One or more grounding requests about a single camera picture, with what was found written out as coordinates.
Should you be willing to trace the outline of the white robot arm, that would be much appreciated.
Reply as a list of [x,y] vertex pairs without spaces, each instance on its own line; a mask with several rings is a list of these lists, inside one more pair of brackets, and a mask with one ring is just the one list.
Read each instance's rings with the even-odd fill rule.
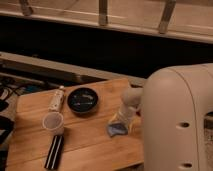
[[204,117],[213,112],[213,63],[173,66],[153,73],[118,116],[143,117],[144,171],[210,171],[204,143]]

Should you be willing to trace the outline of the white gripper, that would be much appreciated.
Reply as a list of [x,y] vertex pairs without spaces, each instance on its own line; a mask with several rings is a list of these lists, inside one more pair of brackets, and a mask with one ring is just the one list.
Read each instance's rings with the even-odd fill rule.
[[129,125],[132,122],[136,112],[137,110],[135,108],[122,104],[116,113],[116,118],[121,123]]

